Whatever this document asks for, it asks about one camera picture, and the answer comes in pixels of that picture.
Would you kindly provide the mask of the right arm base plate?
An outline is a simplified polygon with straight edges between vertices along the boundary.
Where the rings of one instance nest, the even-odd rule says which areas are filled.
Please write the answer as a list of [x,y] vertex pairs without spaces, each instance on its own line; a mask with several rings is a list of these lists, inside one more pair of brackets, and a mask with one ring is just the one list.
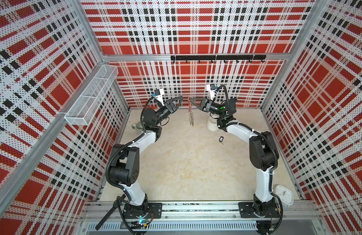
[[241,218],[280,218],[275,202],[240,202],[238,207]]

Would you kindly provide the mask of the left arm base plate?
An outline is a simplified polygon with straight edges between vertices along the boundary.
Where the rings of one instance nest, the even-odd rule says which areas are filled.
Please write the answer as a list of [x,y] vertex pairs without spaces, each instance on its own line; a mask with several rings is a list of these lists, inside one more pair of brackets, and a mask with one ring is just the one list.
[[162,214],[162,203],[148,203],[142,206],[133,206],[126,204],[123,210],[123,216],[125,219],[159,219]]

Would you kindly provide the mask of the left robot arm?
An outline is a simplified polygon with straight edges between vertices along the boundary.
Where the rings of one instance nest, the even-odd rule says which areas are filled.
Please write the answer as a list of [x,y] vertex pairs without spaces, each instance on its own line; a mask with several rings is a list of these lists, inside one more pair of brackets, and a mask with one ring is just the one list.
[[115,146],[111,153],[107,168],[106,180],[116,188],[123,191],[127,197],[125,203],[132,206],[142,206],[146,201],[146,194],[137,182],[140,171],[140,154],[161,136],[161,122],[175,113],[181,106],[183,97],[179,96],[165,101],[158,110],[148,108],[148,104],[155,100],[150,98],[140,114],[141,134],[134,140]]

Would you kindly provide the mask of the red handled key ring holder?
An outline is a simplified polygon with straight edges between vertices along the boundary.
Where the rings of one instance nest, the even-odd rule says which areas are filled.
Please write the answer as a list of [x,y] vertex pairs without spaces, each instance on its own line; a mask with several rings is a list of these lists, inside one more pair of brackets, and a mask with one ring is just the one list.
[[188,98],[188,113],[189,113],[189,122],[191,126],[194,126],[194,115],[193,115],[193,110],[192,110],[192,103],[191,103],[191,98]]

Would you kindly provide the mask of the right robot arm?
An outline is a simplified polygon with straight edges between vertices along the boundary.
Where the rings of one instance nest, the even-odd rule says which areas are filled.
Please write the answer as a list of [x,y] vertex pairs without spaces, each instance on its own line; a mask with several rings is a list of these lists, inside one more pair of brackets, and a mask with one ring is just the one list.
[[208,98],[190,99],[190,103],[199,110],[218,116],[217,127],[235,135],[249,145],[249,159],[256,168],[256,191],[253,196],[253,212],[265,217],[271,209],[276,209],[273,193],[273,175],[278,167],[278,152],[272,134],[269,131],[258,132],[248,125],[236,121],[237,99],[229,99],[218,104]]

